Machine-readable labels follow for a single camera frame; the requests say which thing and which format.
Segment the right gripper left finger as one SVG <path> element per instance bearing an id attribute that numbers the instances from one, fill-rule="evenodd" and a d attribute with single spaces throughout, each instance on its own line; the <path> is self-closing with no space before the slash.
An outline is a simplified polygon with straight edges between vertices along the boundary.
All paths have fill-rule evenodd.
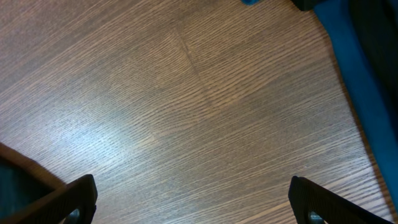
<path id="1" fill-rule="evenodd" d="M 21 211 L 1 220 L 8 224 L 90 224 L 96 211 L 98 192 L 94 177 L 86 174 L 36 200 Z"/>

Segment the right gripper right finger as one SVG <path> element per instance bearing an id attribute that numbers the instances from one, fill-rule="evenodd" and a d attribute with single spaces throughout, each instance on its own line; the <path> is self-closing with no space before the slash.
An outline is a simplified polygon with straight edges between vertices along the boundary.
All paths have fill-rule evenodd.
<path id="1" fill-rule="evenodd" d="M 304 177 L 292 177 L 288 197 L 298 224 L 390 224 Z"/>

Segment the black shorts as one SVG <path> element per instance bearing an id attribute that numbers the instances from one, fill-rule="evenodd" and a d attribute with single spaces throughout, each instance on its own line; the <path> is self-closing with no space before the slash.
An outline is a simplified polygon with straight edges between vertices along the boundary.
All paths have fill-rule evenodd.
<path id="1" fill-rule="evenodd" d="M 23 210 L 52 191 L 53 188 L 1 158 L 1 219 Z"/>

